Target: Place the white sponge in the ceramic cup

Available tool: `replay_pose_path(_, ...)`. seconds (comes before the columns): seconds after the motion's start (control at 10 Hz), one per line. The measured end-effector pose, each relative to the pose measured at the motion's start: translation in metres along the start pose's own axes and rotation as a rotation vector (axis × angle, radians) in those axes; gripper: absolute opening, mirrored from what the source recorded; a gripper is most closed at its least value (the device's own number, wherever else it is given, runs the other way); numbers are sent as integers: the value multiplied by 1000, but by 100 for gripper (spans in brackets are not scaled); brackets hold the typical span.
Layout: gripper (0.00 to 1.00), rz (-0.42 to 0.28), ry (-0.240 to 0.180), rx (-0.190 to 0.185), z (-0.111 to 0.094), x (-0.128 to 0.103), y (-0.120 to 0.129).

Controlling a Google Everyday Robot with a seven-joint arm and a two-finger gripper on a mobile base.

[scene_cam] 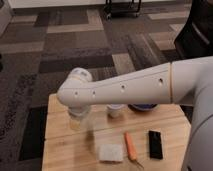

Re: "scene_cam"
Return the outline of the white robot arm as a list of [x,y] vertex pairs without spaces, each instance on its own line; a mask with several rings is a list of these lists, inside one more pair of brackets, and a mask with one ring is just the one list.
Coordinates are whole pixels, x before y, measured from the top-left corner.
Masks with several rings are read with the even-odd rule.
[[96,81],[73,69],[57,91],[75,117],[95,104],[191,106],[190,136],[181,171],[213,171],[213,56],[179,60]]

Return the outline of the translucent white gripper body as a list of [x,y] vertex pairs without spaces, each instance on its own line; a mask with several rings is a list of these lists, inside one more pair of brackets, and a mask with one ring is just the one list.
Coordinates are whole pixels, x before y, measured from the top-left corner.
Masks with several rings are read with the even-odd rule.
[[73,108],[69,108],[68,113],[70,116],[70,128],[77,131],[80,128],[82,121],[86,118],[89,112],[89,108],[83,110],[74,110]]

